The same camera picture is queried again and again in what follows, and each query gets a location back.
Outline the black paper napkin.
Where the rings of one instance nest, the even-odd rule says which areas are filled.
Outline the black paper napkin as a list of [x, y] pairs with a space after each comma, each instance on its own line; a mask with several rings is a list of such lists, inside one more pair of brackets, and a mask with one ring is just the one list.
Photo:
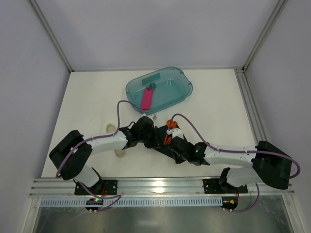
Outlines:
[[172, 151], [168, 145], [164, 144], [166, 131], [168, 127], [166, 125], [161, 127], [154, 126], [149, 132], [147, 139], [143, 142], [144, 146], [148, 149], [154, 149], [170, 158], [172, 158], [176, 164], [185, 162], [181, 156]]

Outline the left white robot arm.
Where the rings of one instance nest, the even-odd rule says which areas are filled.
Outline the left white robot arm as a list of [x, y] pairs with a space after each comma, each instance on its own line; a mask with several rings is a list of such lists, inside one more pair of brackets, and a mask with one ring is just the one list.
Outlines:
[[142, 116], [132, 127], [121, 127], [115, 133], [86, 138], [78, 130], [69, 132], [49, 154], [57, 168], [57, 177], [73, 179], [78, 189], [100, 194], [105, 181], [86, 165], [90, 156], [110, 150], [124, 150], [146, 142], [154, 134], [154, 121]]

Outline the orange plastic spoon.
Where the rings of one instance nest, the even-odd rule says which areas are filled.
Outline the orange plastic spoon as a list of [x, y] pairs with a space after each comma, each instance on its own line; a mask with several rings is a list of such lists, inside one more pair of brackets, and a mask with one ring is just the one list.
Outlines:
[[174, 126], [174, 121], [171, 120], [171, 119], [169, 119], [169, 120], [167, 121], [166, 125], [167, 125], [168, 128], [173, 128], [173, 126]]

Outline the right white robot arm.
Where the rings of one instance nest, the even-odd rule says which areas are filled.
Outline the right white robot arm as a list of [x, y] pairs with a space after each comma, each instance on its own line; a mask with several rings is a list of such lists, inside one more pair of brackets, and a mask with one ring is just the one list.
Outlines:
[[289, 156], [267, 141], [244, 148], [217, 147], [213, 150], [203, 142], [192, 144], [184, 138], [175, 137], [168, 148], [182, 161], [196, 166], [231, 165], [221, 173], [219, 185], [226, 192], [245, 184], [265, 183], [286, 190], [289, 186], [292, 161]]

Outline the orange plastic knife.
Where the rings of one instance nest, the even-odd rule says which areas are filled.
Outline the orange plastic knife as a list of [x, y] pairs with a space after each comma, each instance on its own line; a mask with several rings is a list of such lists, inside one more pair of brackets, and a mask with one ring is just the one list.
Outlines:
[[[173, 126], [173, 128], [171, 128], [171, 129], [176, 128], [177, 125], [178, 125], [178, 122], [175, 121], [175, 122], [174, 122], [174, 126]], [[169, 136], [168, 134], [166, 134], [163, 144], [164, 144], [164, 145], [169, 144], [170, 141], [171, 141], [171, 136]]]

